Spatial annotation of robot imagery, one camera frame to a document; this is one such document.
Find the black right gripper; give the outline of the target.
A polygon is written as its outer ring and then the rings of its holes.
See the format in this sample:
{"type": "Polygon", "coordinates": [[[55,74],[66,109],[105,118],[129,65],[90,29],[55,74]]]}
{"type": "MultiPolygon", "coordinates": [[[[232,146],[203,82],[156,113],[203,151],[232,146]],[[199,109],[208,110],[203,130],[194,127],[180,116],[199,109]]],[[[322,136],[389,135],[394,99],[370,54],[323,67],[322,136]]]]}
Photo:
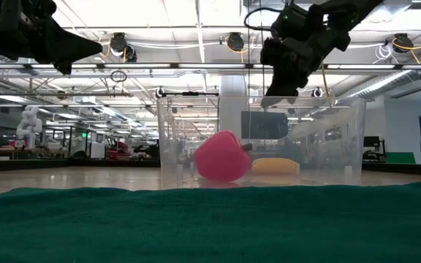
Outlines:
{"type": "Polygon", "coordinates": [[[290,104],[333,50],[350,43],[349,14],[280,14],[271,26],[261,51],[261,63],[273,67],[272,83],[261,101],[267,108],[284,96],[290,104]]]}

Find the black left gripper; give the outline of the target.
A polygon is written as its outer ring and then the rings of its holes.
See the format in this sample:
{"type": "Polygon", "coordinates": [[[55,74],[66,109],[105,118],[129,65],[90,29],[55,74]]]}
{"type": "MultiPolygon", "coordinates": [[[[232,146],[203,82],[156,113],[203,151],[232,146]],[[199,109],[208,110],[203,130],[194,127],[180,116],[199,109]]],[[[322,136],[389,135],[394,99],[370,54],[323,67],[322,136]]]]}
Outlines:
{"type": "Polygon", "coordinates": [[[35,58],[71,75],[72,63],[103,50],[98,42],[65,31],[52,19],[52,0],[0,0],[0,56],[35,58]]]}

